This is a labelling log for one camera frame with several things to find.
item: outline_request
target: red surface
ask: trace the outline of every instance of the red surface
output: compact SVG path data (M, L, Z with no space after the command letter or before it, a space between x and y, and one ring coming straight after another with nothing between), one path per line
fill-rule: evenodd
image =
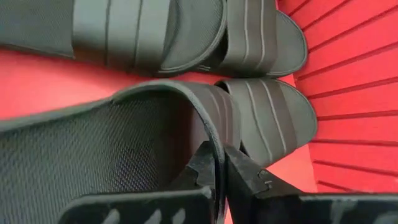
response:
M294 77L319 120L308 145L318 190L397 192L398 2L309 0L291 16L310 52Z

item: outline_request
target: textured footbed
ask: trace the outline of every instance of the textured footbed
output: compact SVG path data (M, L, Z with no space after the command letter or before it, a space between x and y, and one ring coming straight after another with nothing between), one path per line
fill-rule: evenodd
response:
M281 77L303 67L307 61L307 42L300 27L286 14L277 11L277 59L267 75Z
M310 102L278 80L243 79L217 83L241 112L242 146L259 165L269 166L308 143L317 131Z
M222 219L223 147L239 147L239 119L233 99L216 86L155 80L93 103L0 121L1 220L55 223L82 195L164 189L203 140L213 146L214 215Z
M159 92L0 133L1 220L55 223L85 194L167 186L192 154L192 113Z
M2 0L0 45L73 58L72 16L72 0ZM169 17L160 72L182 72L200 63L220 41L224 1L175 0Z

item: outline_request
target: black rubber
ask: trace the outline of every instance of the black rubber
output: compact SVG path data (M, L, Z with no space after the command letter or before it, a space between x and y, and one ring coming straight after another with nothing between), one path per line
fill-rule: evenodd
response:
M226 25L225 5L224 0L3 0L0 45L169 77L214 51Z
M278 80L224 80L216 85L236 100L241 113L243 151L267 167L308 143L317 131L310 102Z
M307 43L298 25L273 0L228 1L227 31L201 72L229 77L283 77L307 61Z
M224 219L223 148L240 144L236 106L216 86L161 80L1 121L1 221L53 224L64 206L85 194L168 186L195 152L189 140L194 113L214 146L215 216Z
M286 14L278 11L276 17L277 59L267 73L270 77L282 77L296 72L307 61L307 42L300 27Z

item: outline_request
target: mesh texture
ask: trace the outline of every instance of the mesh texture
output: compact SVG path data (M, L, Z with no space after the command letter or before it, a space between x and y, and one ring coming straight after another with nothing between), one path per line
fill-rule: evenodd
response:
M1 133L0 222L55 223L79 196L166 186L189 159L190 111L164 93Z
M73 56L73 0L1 0L0 45Z

